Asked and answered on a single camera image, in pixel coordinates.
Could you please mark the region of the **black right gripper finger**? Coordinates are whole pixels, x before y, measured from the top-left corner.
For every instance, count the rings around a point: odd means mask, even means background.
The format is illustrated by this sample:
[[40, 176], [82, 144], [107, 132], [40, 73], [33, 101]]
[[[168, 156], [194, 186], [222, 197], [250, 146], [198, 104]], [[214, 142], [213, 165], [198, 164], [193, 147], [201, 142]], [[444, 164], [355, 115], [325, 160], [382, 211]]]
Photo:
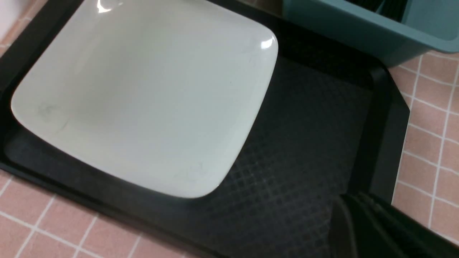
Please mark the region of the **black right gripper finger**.
[[373, 194], [343, 194], [334, 201], [333, 258], [457, 258], [458, 246]]

